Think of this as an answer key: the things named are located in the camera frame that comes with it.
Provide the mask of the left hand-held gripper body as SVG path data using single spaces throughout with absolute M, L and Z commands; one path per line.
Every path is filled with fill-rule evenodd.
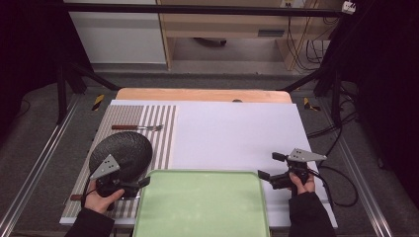
M 132 181 L 122 178 L 123 168 L 113 155 L 109 154 L 90 175 L 96 181 L 96 191 L 102 197 L 108 197 L 118 190 L 124 190 L 122 199 L 136 198 L 139 187 Z

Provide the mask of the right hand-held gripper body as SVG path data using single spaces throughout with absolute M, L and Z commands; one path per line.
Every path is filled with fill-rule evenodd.
M 281 175 L 272 176 L 270 184 L 274 190 L 293 188 L 294 184 L 291 181 L 289 173 L 296 174 L 303 183 L 305 183 L 309 176 L 308 162 L 323 161 L 326 159 L 325 155 L 320 155 L 303 149 L 295 148 L 284 162 L 288 165 L 288 170 Z

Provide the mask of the black textured plate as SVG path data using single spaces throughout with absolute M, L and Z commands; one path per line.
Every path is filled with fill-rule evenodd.
M 117 132 L 95 147 L 90 155 L 89 170 L 93 173 L 108 155 L 112 155 L 121 167 L 119 178 L 131 182 L 148 169 L 152 154 L 152 145 L 144 135 L 133 131 Z

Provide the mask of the knife with wooden handle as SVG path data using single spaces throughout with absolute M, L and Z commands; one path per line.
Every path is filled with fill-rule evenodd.
M 82 195 L 71 195 L 70 196 L 70 200 L 71 201 L 81 201 L 81 199 L 83 198 Z M 140 196 L 136 196 L 136 197 L 121 197 L 120 200 L 134 200 L 134 199 L 140 199 Z

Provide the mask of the fork with wooden handle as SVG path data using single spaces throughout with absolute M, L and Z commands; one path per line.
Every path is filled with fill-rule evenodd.
M 111 126 L 113 130 L 151 130 L 151 131 L 158 131 L 163 128 L 163 124 L 160 125 L 149 125 L 149 126 L 140 126 L 140 125 L 122 125 L 122 124 L 114 124 Z

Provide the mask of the light green tray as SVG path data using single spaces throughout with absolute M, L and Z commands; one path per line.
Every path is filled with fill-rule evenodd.
M 133 237 L 269 237 L 252 172 L 156 170 L 142 190 Z

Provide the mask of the person's right hand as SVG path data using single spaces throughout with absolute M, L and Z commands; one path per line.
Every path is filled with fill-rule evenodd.
M 294 173 L 290 173 L 290 178 L 293 184 L 296 186 L 296 191 L 299 195 L 303 193 L 313 193 L 315 191 L 314 176 L 310 174 L 305 183 Z

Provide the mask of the person's left hand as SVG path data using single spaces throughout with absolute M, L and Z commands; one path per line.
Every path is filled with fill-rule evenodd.
M 117 190 L 108 197 L 101 197 L 96 191 L 91 191 L 86 196 L 84 207 L 98 213 L 105 213 L 108 207 L 121 198 L 124 193 L 124 190 Z

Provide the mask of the white board sheet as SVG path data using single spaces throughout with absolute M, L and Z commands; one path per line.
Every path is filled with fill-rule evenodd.
M 111 105 L 177 106 L 168 169 L 243 170 L 282 174 L 288 167 L 272 159 L 308 143 L 295 104 L 128 101 Z

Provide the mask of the grey striped placemat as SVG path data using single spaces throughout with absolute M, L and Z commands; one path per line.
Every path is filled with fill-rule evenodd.
M 145 174 L 155 169 L 168 169 L 171 145 L 175 134 L 174 129 L 177 122 L 177 109 L 177 106 L 173 105 L 156 104 L 108 106 L 71 194 L 82 194 L 86 180 L 90 174 L 89 160 L 94 148 L 108 136 L 123 131 L 112 130 L 111 127 L 115 124 L 133 124 L 140 126 L 162 125 L 162 129 L 159 131 L 139 130 L 138 133 L 147 137 L 153 148 L 151 164 Z M 118 225 L 133 224 L 139 206 L 140 194 L 141 192 L 132 200 L 117 201 L 114 210 L 108 212 L 108 216 L 112 217 Z M 80 209 L 80 201 L 68 200 L 59 223 L 72 225 Z

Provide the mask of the black metal stand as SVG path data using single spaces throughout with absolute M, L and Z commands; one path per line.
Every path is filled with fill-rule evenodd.
M 285 92 L 292 92 L 306 83 L 317 80 L 317 84 L 313 90 L 316 97 L 323 97 L 328 90 L 331 90 L 331 112 L 333 124 L 341 128 L 343 123 L 340 118 L 340 88 L 341 88 L 341 73 L 339 69 L 333 69 L 331 66 L 321 66 L 309 75 L 297 80 L 289 86 L 283 88 Z
M 111 91 L 121 89 L 105 78 L 96 74 L 93 70 L 88 69 L 75 62 L 67 62 L 56 67 L 57 94 L 58 94 L 58 118 L 57 124 L 62 124 L 67 115 L 67 96 L 66 85 L 69 85 L 75 94 L 83 94 L 87 86 L 82 77 L 88 77 Z

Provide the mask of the black curtain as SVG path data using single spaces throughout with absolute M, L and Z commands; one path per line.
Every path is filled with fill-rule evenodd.
M 352 1 L 326 60 L 357 85 L 380 158 L 419 204 L 419 0 Z
M 51 83 L 83 93 L 81 67 L 90 60 L 69 13 L 50 5 L 63 0 L 0 0 L 0 135 L 23 97 Z

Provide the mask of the wooden desk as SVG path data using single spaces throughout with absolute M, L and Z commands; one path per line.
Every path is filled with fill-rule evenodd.
M 156 0 L 159 5 L 297 8 L 341 11 L 343 0 Z M 294 69 L 303 43 L 329 40 L 337 18 L 244 15 L 161 14 L 168 60 L 178 38 L 274 39 L 288 70 Z

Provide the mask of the black metal crossbar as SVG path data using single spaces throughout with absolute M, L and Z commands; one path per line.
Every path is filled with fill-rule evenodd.
M 99 13 L 203 14 L 321 18 L 339 18 L 343 15 L 342 12 L 331 9 L 297 9 L 233 6 L 63 3 L 62 7 L 67 11 L 71 12 Z

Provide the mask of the aluminium floor rail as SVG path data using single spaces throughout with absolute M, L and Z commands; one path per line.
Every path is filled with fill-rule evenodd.
M 67 106 L 67 114 L 62 119 L 61 123 L 57 124 L 44 146 L 41 154 L 35 162 L 31 172 L 23 182 L 19 192 L 15 196 L 12 204 L 9 206 L 6 214 L 0 221 L 0 237 L 9 237 L 12 233 L 20 215 L 27 205 L 35 187 L 37 186 L 49 160 L 51 159 L 61 137 L 66 131 L 71 122 L 74 113 L 79 105 L 81 96 L 73 95 L 70 103 Z
M 376 236 L 393 237 L 393 233 L 389 227 L 389 224 L 377 203 L 377 200 L 367 182 L 367 179 L 362 174 L 362 171 L 358 166 L 348 143 L 343 136 L 336 135 L 336 138 L 337 147 L 339 148 L 347 170 L 350 176 L 353 178 L 356 188 L 358 189 L 361 203 L 364 207 L 364 210 L 366 211 Z

